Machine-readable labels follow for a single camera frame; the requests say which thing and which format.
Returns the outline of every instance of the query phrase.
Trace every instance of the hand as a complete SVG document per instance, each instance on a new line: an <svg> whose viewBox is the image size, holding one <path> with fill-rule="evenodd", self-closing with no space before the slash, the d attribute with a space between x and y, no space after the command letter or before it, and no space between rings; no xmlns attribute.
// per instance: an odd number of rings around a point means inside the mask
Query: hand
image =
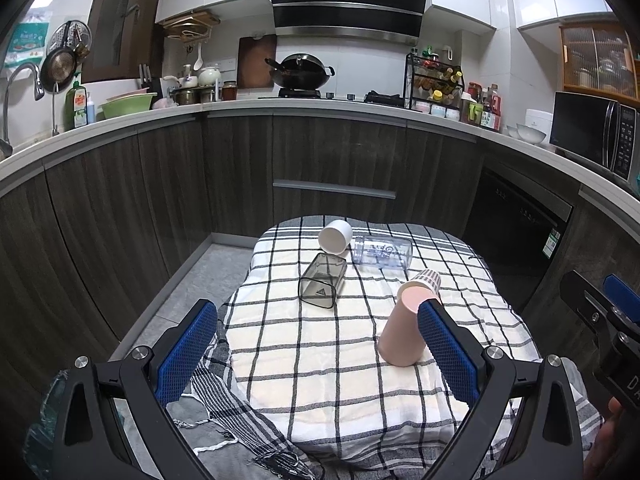
<svg viewBox="0 0 640 480"><path fill-rule="evenodd" d="M622 412L622 406L617 399L609 401L609 411L612 415L600 428L593 447L584 460L584 480L594 480L615 452L614 434Z"/></svg>

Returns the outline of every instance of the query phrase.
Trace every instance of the kettle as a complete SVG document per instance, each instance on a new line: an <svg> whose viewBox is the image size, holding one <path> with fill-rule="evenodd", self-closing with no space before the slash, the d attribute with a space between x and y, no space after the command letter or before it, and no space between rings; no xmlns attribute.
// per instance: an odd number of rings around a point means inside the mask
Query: kettle
<svg viewBox="0 0 640 480"><path fill-rule="evenodd" d="M184 66L184 77L177 78L175 75L166 75L162 79L165 81L175 81L180 88L195 88L198 86L197 76L191 75L191 65Z"/></svg>

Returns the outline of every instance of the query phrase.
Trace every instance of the glass cabinet door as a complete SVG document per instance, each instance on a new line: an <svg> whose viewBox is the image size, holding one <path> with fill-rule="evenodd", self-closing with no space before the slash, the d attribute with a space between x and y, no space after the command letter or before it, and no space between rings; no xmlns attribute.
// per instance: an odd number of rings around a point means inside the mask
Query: glass cabinet door
<svg viewBox="0 0 640 480"><path fill-rule="evenodd" d="M561 27L561 35L565 90L635 104L633 53L622 27L616 23L568 25Z"/></svg>

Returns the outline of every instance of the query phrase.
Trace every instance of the plastic bag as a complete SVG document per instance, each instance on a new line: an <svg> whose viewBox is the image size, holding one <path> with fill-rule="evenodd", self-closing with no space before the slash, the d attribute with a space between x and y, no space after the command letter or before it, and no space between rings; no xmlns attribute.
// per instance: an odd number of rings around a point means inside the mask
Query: plastic bag
<svg viewBox="0 0 640 480"><path fill-rule="evenodd" d="M51 12L30 9L22 21L16 25L4 58L6 76L25 61L40 65L46 55L47 31L51 15Z"/></svg>

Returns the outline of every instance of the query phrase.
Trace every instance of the dishwasher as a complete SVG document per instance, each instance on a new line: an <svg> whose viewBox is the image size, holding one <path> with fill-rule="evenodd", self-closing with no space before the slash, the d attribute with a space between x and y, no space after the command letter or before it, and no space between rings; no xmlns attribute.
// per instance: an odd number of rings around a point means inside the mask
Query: dishwasher
<svg viewBox="0 0 640 480"><path fill-rule="evenodd" d="M520 313L558 251L572 206L502 165L482 168L462 239L484 260L498 293Z"/></svg>

